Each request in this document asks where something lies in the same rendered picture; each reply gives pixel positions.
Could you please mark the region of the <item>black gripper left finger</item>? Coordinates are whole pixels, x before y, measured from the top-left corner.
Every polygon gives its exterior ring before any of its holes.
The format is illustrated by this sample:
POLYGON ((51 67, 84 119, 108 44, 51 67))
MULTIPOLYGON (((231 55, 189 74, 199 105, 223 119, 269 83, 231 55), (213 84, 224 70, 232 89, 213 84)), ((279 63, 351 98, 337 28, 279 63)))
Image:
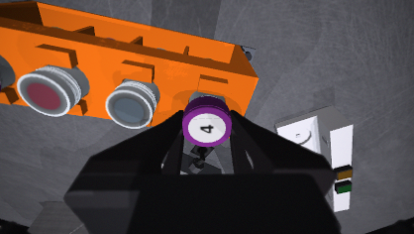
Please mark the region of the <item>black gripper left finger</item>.
POLYGON ((91 156, 79 175, 83 173, 180 175, 184 146, 183 113, 183 110, 179 110, 160 124, 91 156), (166 160, 161 168, 166 154, 166 160))

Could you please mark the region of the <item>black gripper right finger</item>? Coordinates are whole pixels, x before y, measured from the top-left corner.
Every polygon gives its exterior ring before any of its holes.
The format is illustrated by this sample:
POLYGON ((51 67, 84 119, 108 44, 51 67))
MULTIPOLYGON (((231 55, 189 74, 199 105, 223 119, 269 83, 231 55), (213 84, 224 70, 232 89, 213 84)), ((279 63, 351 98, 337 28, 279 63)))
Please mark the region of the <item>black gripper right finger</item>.
POLYGON ((230 113, 234 174, 308 174, 326 196, 337 174, 323 155, 251 122, 235 110, 230 113))

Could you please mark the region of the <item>black table edge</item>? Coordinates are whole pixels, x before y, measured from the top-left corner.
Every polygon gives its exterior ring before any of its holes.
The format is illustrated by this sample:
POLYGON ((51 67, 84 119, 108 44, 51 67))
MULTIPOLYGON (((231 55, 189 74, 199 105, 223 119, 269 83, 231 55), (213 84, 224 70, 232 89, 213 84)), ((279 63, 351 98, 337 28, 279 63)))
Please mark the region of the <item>black table edge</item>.
MULTIPOLYGON (((414 224, 414 217, 412 217, 412 218, 410 218, 410 219, 407 219, 406 221, 409 221, 409 222, 412 222, 413 224, 414 224)), ((3 219, 0 219, 0 226, 2 226, 4 223, 8 223, 8 222, 10 222, 10 221, 6 221, 6 220, 3 220, 3 219)), ((28 226, 24 226, 24 225, 21 225, 21 224, 19 224, 21 227, 23 227, 25 230, 28 230, 29 229, 29 227, 28 226)), ((371 231, 371 232, 368 232, 368 233, 365 233, 365 234, 381 234, 382 232, 384 232, 386 229, 388 229, 389 227, 390 227, 391 225, 389 225, 389 226, 386 226, 386 227, 383 227, 383 228, 380 228, 380 229, 377 229, 377 230, 374 230, 374 231, 371 231)))

